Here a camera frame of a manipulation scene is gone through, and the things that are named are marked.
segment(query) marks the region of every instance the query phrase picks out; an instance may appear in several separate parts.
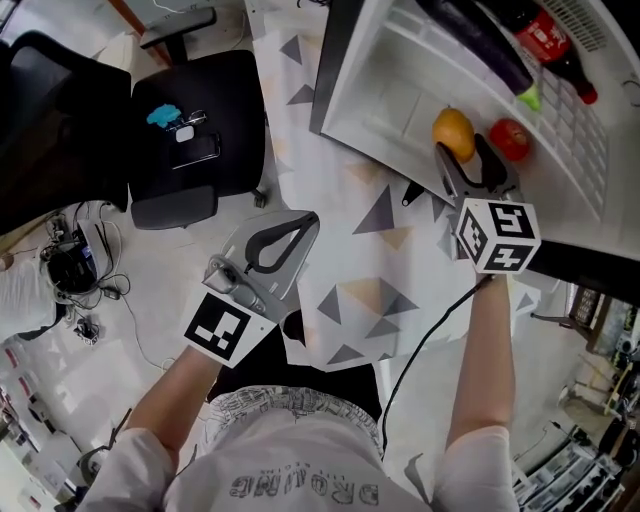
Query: person's left arm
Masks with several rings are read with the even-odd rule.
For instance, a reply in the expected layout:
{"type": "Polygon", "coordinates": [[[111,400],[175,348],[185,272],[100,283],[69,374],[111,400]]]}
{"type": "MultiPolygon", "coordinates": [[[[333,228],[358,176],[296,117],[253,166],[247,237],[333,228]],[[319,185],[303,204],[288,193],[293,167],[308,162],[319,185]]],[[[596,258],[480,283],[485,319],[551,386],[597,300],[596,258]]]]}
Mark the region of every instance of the person's left arm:
{"type": "Polygon", "coordinates": [[[161,508],[180,449],[211,390],[220,363],[187,347],[131,413],[80,512],[161,508]]]}

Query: vent grille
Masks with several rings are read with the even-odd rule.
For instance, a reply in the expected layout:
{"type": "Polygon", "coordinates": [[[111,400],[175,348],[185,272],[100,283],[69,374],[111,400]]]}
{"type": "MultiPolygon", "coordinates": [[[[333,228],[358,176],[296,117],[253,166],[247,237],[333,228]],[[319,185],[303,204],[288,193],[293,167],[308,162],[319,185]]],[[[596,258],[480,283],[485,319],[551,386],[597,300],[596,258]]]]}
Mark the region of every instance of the vent grille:
{"type": "Polygon", "coordinates": [[[607,46],[607,37],[591,8],[584,0],[540,0],[562,22],[574,43],[588,52],[607,46]]]}

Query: white t-shirt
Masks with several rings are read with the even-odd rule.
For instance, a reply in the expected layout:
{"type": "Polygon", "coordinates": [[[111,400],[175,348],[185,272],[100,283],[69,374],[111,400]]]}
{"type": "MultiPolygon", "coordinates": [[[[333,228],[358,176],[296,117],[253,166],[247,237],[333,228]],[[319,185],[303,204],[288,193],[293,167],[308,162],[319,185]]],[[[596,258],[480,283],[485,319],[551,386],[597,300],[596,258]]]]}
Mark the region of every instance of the white t-shirt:
{"type": "MultiPolygon", "coordinates": [[[[384,474],[361,409],[305,388],[264,389],[270,393],[245,388],[218,397],[218,405],[232,399],[234,405],[242,402],[245,407],[226,418],[228,409],[222,408],[224,426],[212,436],[209,451],[178,476],[153,434],[144,429],[125,431],[78,510],[518,510],[511,485],[509,434],[502,427],[468,434],[447,450],[429,506],[384,474]],[[233,400],[247,390],[254,391],[253,398],[267,400],[248,411],[246,400],[233,400]],[[332,410],[310,411],[314,408],[310,401],[306,407],[299,401],[293,404],[292,398],[299,399],[301,393],[308,397],[309,391],[315,399],[328,397],[332,410]],[[282,393],[285,398],[274,402],[282,393]]],[[[214,410],[219,414],[221,408],[214,410]]]]}
{"type": "Polygon", "coordinates": [[[25,260],[0,272],[0,343],[56,319],[53,289],[40,273],[38,261],[25,260]]]}

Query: chair wheel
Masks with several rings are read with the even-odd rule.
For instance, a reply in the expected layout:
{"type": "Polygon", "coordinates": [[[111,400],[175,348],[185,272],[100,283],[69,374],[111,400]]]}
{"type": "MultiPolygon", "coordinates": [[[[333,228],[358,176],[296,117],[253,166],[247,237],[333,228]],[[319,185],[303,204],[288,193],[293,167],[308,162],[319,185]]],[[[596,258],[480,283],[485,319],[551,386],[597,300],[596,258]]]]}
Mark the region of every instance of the chair wheel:
{"type": "Polygon", "coordinates": [[[267,198],[265,196],[262,197],[254,197],[253,198],[253,205],[256,208],[264,208],[265,206],[267,206],[267,198]]]}

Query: red bottle cap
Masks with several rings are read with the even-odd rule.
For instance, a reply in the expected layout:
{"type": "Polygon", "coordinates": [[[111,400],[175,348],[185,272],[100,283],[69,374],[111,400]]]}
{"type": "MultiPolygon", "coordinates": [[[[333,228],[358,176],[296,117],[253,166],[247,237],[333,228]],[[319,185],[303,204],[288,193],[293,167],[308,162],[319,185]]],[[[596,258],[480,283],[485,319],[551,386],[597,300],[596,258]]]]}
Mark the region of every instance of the red bottle cap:
{"type": "Polygon", "coordinates": [[[592,105],[598,100],[598,93],[595,89],[591,89],[580,95],[580,99],[584,101],[585,105],[592,105]]]}

